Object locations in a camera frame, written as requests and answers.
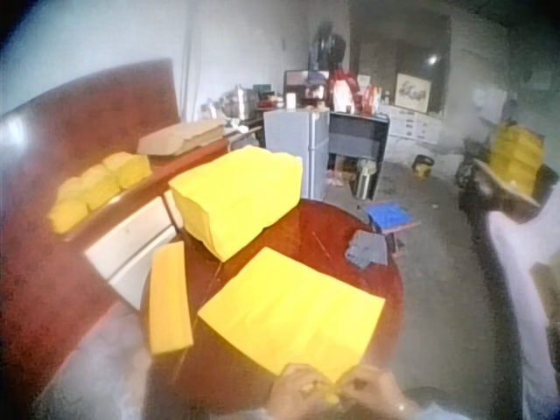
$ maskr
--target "metal trash can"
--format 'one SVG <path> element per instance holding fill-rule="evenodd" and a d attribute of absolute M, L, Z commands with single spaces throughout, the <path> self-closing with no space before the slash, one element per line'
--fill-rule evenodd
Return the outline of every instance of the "metal trash can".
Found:
<path fill-rule="evenodd" d="M 373 200 L 375 192 L 375 174 L 377 163 L 363 157 L 356 165 L 356 178 L 353 182 L 352 194 L 358 200 Z"/>

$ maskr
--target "gray refrigerator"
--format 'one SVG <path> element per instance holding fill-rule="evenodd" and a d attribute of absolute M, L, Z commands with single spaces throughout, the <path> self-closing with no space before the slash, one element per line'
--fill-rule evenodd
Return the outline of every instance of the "gray refrigerator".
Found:
<path fill-rule="evenodd" d="M 285 151 L 302 158 L 301 197 L 322 201 L 329 160 L 329 110 L 277 109 L 265 112 L 264 135 L 269 151 Z"/>

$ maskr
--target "drawer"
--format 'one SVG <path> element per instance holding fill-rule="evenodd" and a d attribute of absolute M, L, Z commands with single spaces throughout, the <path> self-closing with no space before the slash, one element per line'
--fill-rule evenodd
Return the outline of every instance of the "drawer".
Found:
<path fill-rule="evenodd" d="M 157 197 L 105 234 L 85 255 L 99 274 L 109 279 L 171 224 L 163 200 Z"/>
<path fill-rule="evenodd" d="M 172 190 L 167 190 L 164 194 L 165 203 L 167 203 L 167 207 L 169 208 L 169 212 L 171 213 L 171 218 L 175 222 L 177 228 L 181 229 L 183 227 L 183 216 L 181 216 L 181 212 L 177 208 L 175 204 L 175 199 L 173 198 Z"/>
<path fill-rule="evenodd" d="M 159 247 L 170 242 L 177 235 L 175 227 L 168 227 L 156 239 L 144 247 L 128 261 L 108 283 L 132 306 L 140 309 L 144 285 L 151 269 L 151 258 Z"/>

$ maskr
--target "red wooden table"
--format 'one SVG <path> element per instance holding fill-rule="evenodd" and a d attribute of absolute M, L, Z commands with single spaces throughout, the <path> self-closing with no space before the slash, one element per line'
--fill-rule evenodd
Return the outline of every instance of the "red wooden table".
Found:
<path fill-rule="evenodd" d="M 302 199 L 281 220 L 266 228 L 226 262 L 218 261 L 201 242 L 185 234 L 194 346 L 186 352 L 156 357 L 152 374 L 169 382 L 191 405 L 212 412 L 245 410 L 265 403 L 274 375 L 227 343 L 197 317 L 202 305 L 263 247 L 385 298 L 380 321 L 363 358 L 367 363 L 385 365 L 396 348 L 401 329 L 403 285 L 390 258 L 387 267 L 371 264 L 364 270 L 345 259 L 347 245 L 358 229 L 371 231 L 367 224 L 335 206 Z"/>

